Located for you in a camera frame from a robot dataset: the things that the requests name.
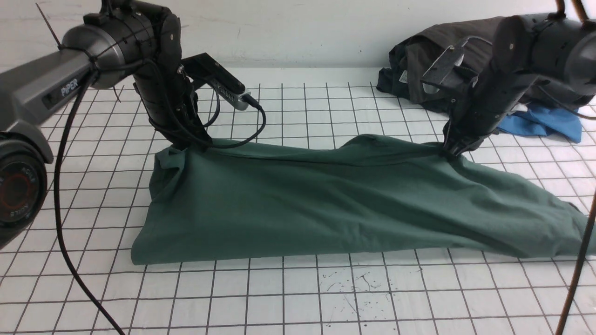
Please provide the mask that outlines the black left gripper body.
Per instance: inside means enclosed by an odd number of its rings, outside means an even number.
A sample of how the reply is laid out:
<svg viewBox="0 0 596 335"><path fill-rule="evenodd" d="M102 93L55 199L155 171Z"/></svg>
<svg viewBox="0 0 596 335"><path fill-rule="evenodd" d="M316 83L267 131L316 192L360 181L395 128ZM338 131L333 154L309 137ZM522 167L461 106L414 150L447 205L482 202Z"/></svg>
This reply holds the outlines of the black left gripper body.
<svg viewBox="0 0 596 335"><path fill-rule="evenodd" d="M173 148L206 150L213 144L196 114L196 93L189 79L176 70L138 70L133 77L149 122Z"/></svg>

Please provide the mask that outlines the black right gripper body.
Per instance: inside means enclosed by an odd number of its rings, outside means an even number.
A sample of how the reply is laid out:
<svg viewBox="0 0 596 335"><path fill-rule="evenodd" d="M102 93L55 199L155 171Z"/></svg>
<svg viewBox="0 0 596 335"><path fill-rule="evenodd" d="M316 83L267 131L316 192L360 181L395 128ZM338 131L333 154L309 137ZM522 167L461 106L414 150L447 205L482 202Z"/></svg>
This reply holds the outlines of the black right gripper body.
<svg viewBox="0 0 596 335"><path fill-rule="evenodd" d="M443 151L459 156L478 149L536 79L538 75L526 72L483 70L470 94L450 114Z"/></svg>

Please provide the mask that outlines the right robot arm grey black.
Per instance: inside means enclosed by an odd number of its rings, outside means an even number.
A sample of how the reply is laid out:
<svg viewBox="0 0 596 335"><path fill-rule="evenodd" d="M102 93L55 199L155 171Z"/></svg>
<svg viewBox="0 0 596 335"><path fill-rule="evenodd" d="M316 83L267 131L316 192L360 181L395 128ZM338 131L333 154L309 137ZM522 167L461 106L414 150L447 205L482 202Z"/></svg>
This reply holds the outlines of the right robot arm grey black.
<svg viewBox="0 0 596 335"><path fill-rule="evenodd" d="M447 63L433 68L442 70L442 79L462 80L435 85L449 90L454 105L443 130L445 153L476 150L538 79L581 96L595 95L595 21L578 0L573 4L579 21L567 19L563 6L555 13L504 18L478 74L459 65L469 38L444 51Z"/></svg>

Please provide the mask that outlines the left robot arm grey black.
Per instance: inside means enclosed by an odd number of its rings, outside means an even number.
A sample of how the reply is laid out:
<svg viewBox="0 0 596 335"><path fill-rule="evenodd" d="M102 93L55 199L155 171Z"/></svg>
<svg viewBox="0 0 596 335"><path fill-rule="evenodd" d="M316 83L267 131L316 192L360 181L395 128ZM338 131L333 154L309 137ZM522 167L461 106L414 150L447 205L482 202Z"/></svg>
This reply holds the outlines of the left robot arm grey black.
<svg viewBox="0 0 596 335"><path fill-rule="evenodd" d="M104 0L100 12L68 30L58 50L1 74L1 246L35 219L47 195L53 151L39 127L89 88L111 89L128 76L149 121L176 147L213 140L196 115L183 72L181 22L163 6Z"/></svg>

